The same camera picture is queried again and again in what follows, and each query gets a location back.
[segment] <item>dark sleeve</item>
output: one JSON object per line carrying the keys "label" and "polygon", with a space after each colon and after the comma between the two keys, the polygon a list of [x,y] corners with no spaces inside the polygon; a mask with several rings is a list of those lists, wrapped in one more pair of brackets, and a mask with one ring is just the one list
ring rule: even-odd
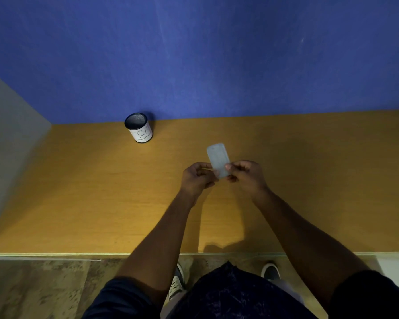
{"label": "dark sleeve", "polygon": [[160,311],[136,285],[127,278],[108,281],[82,319],[159,319]]}
{"label": "dark sleeve", "polygon": [[335,289],[329,318],[399,318],[399,287],[376,271],[352,275]]}

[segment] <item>person's left hand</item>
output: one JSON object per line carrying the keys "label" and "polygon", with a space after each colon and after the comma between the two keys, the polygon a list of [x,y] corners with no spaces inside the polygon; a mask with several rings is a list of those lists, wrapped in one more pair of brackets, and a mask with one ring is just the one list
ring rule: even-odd
{"label": "person's left hand", "polygon": [[183,171],[180,192],[192,199],[193,204],[197,202],[205,188],[212,187],[216,181],[219,181],[214,172],[209,170],[211,168],[211,163],[196,162]]}

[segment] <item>light-colored pants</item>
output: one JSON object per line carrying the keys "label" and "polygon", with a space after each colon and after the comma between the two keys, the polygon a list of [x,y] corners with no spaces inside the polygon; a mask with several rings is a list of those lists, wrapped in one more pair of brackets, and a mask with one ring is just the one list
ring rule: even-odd
{"label": "light-colored pants", "polygon": [[[287,281],[281,280],[281,279],[276,279],[276,280],[269,280],[273,284],[275,284],[277,287],[280,289],[284,290],[286,293],[291,295],[295,300],[300,302],[302,305],[304,305],[303,298],[301,295],[299,295],[297,292],[294,292],[292,287],[288,284]],[[167,318],[168,314],[173,310],[175,305],[179,302],[179,300],[185,295],[186,291],[179,292],[176,294],[167,304],[162,307],[161,313],[160,313],[160,319],[165,319]]]}

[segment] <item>person's right shoe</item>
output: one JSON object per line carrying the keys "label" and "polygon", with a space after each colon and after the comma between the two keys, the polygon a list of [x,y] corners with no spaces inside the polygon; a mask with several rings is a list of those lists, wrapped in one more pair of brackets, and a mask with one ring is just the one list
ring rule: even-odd
{"label": "person's right shoe", "polygon": [[168,291],[168,300],[171,300],[176,294],[185,290],[185,277],[183,276],[182,267],[178,262],[174,270],[174,277],[170,285],[170,290]]}
{"label": "person's right shoe", "polygon": [[260,276],[266,280],[276,280],[281,278],[278,267],[273,262],[268,262],[265,264],[265,266],[262,268],[262,273]]}

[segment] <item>person's right arm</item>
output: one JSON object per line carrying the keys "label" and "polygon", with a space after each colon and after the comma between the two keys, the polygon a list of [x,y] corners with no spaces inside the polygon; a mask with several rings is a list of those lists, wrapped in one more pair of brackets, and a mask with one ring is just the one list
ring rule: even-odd
{"label": "person's right arm", "polygon": [[334,290],[353,274],[369,270],[355,254],[296,213],[267,186],[259,164],[227,164],[230,182],[240,182],[277,236],[293,267],[328,312]]}

